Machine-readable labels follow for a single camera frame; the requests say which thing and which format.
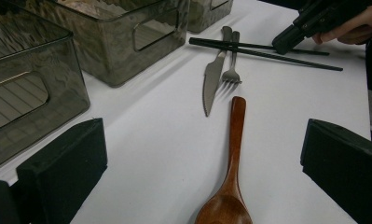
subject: knife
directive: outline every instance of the knife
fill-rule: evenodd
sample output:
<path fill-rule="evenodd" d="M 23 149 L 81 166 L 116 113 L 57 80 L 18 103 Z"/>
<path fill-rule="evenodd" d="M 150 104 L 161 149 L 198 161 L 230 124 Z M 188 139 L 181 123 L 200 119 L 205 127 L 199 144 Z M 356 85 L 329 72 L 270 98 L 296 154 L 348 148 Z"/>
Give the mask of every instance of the knife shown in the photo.
<path fill-rule="evenodd" d="M 231 41 L 232 29 L 229 26 L 224 26 L 222 29 L 223 41 Z M 203 81 L 203 108 L 205 110 L 206 117 L 212 110 L 215 92 L 217 91 L 220 83 L 221 71 L 223 70 L 224 59 L 226 58 L 227 51 L 221 49 L 215 60 L 208 63 L 205 70 L 205 79 Z"/>

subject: knife handle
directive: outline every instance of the knife handle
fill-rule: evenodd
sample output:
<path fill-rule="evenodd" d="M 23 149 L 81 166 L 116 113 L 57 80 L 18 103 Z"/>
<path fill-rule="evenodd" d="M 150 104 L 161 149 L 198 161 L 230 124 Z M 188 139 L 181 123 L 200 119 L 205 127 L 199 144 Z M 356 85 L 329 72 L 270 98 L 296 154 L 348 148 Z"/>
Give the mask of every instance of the knife handle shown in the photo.
<path fill-rule="evenodd" d="M 223 26 L 223 41 L 231 41 L 232 40 L 232 28 L 229 26 Z"/>

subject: spoon handle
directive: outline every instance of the spoon handle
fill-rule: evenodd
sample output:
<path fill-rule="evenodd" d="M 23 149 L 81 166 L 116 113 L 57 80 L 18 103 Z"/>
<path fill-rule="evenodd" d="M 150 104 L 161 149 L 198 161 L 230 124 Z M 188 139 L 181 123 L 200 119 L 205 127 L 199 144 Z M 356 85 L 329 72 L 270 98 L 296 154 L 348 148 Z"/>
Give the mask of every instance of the spoon handle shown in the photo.
<path fill-rule="evenodd" d="M 238 185 L 238 169 L 241 157 L 241 136 L 243 134 L 244 114 L 246 111 L 246 100 L 235 96 L 232 99 L 230 128 L 229 128 L 229 155 L 227 177 L 223 184 L 223 190 L 238 196 L 241 192 Z"/>

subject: fork handle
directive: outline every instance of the fork handle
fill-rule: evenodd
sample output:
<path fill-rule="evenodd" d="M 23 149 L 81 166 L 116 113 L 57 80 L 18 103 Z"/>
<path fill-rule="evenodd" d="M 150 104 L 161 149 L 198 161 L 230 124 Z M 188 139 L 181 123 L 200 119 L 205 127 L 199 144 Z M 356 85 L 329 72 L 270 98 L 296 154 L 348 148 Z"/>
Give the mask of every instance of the fork handle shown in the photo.
<path fill-rule="evenodd" d="M 239 43 L 239 40 L 241 39 L 241 33 L 239 33 L 238 31 L 234 31 L 232 33 L 232 42 L 234 43 Z M 236 57 L 237 57 L 238 53 L 236 51 L 232 51 L 232 62 L 231 62 L 231 67 L 235 67 L 235 63 L 236 63 Z"/>

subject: finger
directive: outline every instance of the finger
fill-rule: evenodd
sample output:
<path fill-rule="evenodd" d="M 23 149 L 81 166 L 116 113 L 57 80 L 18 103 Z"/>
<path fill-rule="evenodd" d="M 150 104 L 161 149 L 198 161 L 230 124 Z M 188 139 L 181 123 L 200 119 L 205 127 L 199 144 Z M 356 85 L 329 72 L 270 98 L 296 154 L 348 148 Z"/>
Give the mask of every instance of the finger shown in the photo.
<path fill-rule="evenodd" d="M 313 41 L 314 41 L 316 44 L 318 44 L 318 45 L 323 44 L 323 41 L 322 41 L 322 39 L 320 38 L 320 33 L 319 33 L 319 34 L 316 34 L 316 35 L 313 35 L 311 38 L 313 39 Z"/>
<path fill-rule="evenodd" d="M 360 27 L 357 27 L 349 31 L 345 35 L 338 37 L 338 39 L 340 38 L 351 39 L 351 38 L 357 38 L 362 35 L 372 35 L 372 27 L 368 25 L 362 25 Z"/>
<path fill-rule="evenodd" d="M 343 44 L 348 44 L 348 45 L 355 45 L 355 44 L 361 44 L 366 42 L 366 40 L 372 38 L 372 34 L 369 35 L 360 35 L 355 38 L 338 38 L 338 41 L 343 43 Z"/>
<path fill-rule="evenodd" d="M 361 25 L 367 24 L 368 22 L 368 11 L 365 10 L 361 14 L 357 15 L 353 19 L 350 19 L 349 21 L 344 22 L 342 25 L 340 25 L 337 28 L 334 28 L 330 32 L 324 33 L 321 35 L 321 39 L 323 42 L 331 41 L 333 39 L 336 39 L 342 35 L 345 35 L 350 30 L 359 27 Z"/>

